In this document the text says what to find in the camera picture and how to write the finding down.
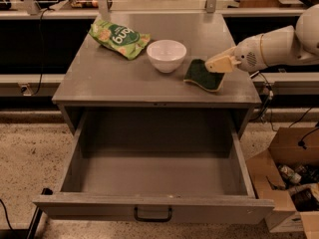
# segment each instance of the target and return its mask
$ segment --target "cardboard box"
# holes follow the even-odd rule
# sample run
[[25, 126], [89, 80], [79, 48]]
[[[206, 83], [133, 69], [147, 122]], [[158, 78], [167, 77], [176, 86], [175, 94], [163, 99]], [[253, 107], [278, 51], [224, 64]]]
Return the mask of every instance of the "cardboard box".
[[289, 193], [286, 190], [274, 190], [270, 184], [284, 187], [276, 163], [319, 166], [319, 130], [304, 138], [306, 148], [298, 145], [314, 129], [280, 128], [267, 149], [246, 161], [257, 197], [274, 200], [275, 208], [265, 218], [270, 232], [304, 231], [308, 239], [319, 239], [319, 211], [298, 212]]

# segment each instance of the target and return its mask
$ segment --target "gray tabletop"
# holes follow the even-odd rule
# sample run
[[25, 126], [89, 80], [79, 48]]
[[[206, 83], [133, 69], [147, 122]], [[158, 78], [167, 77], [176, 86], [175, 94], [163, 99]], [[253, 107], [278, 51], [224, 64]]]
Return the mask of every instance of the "gray tabletop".
[[171, 39], [182, 42], [187, 48], [183, 64], [173, 73], [163, 74], [151, 65], [146, 49], [129, 61], [102, 47], [88, 35], [53, 97], [55, 104], [188, 104], [230, 108], [259, 104], [259, 96], [248, 74], [239, 70], [226, 74], [217, 93], [206, 92], [183, 81], [193, 59], [206, 60], [234, 46], [222, 15], [204, 12], [112, 13], [111, 21], [151, 34], [152, 41]]

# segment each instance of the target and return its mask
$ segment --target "bowl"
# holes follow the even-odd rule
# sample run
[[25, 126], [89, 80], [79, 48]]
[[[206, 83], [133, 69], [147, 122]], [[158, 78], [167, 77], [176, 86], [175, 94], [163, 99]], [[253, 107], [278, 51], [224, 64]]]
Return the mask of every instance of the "bowl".
[[177, 41], [160, 40], [148, 45], [147, 53], [151, 64], [162, 73], [177, 69], [186, 56], [186, 47]]

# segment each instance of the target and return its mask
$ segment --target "sponge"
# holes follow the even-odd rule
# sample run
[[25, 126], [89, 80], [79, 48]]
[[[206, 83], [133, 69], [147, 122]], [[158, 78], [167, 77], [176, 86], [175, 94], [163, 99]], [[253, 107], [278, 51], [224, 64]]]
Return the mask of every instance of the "sponge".
[[211, 73], [206, 69], [205, 61], [196, 59], [192, 60], [184, 81], [194, 83], [208, 92], [219, 91], [225, 73]]

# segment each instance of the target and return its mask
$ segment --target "open drawer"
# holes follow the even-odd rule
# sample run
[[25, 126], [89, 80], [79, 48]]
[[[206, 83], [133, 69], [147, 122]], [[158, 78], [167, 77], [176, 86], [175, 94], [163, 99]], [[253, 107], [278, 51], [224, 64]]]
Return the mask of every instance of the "open drawer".
[[227, 109], [87, 108], [60, 191], [34, 203], [52, 218], [258, 223]]

